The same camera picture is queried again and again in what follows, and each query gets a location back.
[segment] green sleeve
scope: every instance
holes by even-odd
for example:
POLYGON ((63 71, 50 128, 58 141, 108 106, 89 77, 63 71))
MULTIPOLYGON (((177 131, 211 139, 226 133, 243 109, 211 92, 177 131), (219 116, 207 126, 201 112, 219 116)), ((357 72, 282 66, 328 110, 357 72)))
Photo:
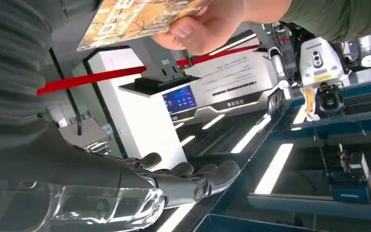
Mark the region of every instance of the green sleeve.
POLYGON ((371 35, 371 0, 293 0, 281 20, 341 43, 371 35))

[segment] red rope barrier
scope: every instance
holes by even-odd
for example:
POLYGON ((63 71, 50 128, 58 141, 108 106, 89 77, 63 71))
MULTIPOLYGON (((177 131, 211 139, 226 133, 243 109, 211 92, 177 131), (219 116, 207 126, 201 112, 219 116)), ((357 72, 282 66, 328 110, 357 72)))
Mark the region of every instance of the red rope barrier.
MULTIPOLYGON (((213 56, 198 57, 193 62, 194 64, 203 63, 203 62, 215 59, 215 58, 219 58, 219 57, 223 57, 223 56, 227 56, 230 54, 243 52, 247 50, 257 49, 257 48, 259 48, 259 45, 232 49, 229 51, 220 52, 213 56)), ((190 62, 186 59, 177 61, 178 66, 185 66, 189 64, 190 62)), ((47 82, 45 87, 38 89, 37 95, 52 93, 52 92, 59 91, 59 90, 65 90, 65 89, 72 88, 72 87, 92 84, 98 81, 110 80, 110 79, 118 78, 122 76, 140 74, 144 71, 146 71, 146 67, 141 66, 141 67, 135 67, 135 68, 129 68, 129 69, 121 69, 121 70, 115 70, 115 71, 109 71, 109 72, 90 74, 90 75, 85 75, 85 76, 78 76, 78 77, 68 78, 65 80, 47 82)))

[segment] white machine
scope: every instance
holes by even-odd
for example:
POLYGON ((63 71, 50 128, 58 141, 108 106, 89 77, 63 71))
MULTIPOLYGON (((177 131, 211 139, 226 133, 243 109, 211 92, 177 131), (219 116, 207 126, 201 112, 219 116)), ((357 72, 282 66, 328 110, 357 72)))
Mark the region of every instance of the white machine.
POLYGON ((305 113, 308 121, 318 121, 318 109, 328 116, 343 112, 343 98, 339 84, 347 77, 341 59, 333 46, 318 37, 301 45, 301 91, 305 97, 305 113))

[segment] yellow label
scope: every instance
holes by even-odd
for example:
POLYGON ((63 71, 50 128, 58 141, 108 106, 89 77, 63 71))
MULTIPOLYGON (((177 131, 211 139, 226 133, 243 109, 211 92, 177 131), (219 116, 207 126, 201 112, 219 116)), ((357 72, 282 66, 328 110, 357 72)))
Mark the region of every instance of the yellow label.
POLYGON ((325 76, 315 77, 314 81, 323 81, 323 80, 329 79, 331 77, 332 77, 332 75, 325 75, 325 76))

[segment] book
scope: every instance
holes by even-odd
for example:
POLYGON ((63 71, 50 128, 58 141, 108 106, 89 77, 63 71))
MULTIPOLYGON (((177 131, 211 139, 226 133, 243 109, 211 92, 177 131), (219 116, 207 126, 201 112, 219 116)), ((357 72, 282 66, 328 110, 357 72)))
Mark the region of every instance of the book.
POLYGON ((107 46, 167 31, 180 17, 197 15, 212 0, 104 0, 77 48, 107 46))

